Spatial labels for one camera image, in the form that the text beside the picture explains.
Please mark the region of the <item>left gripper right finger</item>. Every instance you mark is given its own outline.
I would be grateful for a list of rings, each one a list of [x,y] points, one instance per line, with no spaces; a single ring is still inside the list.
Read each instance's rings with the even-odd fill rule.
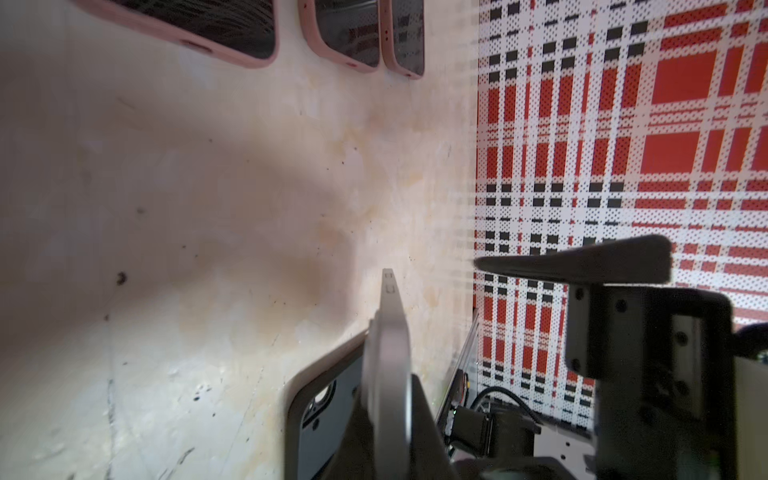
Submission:
[[[409,478],[414,480],[458,479],[437,429],[419,378],[411,375],[411,454]]]

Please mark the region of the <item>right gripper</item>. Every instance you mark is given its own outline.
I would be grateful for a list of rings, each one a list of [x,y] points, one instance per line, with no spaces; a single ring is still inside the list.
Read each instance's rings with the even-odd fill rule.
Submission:
[[[672,243],[645,235],[546,255],[485,256],[489,274],[573,284],[565,364],[595,382],[599,479],[732,479],[732,306],[670,281]]]

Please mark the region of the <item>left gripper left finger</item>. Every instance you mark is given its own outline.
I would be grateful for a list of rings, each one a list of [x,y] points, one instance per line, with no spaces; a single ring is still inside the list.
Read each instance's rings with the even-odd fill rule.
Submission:
[[[373,427],[359,393],[336,453],[322,479],[371,480],[375,478]]]

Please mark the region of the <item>black textured phone case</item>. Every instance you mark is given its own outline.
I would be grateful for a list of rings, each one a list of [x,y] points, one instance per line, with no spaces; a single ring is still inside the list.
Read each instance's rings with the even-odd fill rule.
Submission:
[[[407,479],[412,432],[410,332],[394,271],[382,270],[380,303],[363,353],[361,403],[372,426],[378,479]]]

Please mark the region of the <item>black phone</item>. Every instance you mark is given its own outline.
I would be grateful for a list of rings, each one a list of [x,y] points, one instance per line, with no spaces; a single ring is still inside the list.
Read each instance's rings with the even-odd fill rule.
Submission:
[[[371,73],[380,64],[379,2],[376,0],[300,0],[302,33],[319,57]]]
[[[389,70],[421,79],[425,70],[423,0],[380,0],[381,52]]]
[[[279,49],[275,3],[260,0],[80,0],[84,11],[248,69]]]

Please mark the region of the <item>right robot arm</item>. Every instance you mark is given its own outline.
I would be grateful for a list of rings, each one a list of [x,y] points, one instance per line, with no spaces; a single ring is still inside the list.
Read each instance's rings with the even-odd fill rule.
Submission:
[[[735,329],[729,299],[670,285],[661,235],[475,267],[568,288],[565,363],[595,383],[599,479],[763,479],[767,328]]]

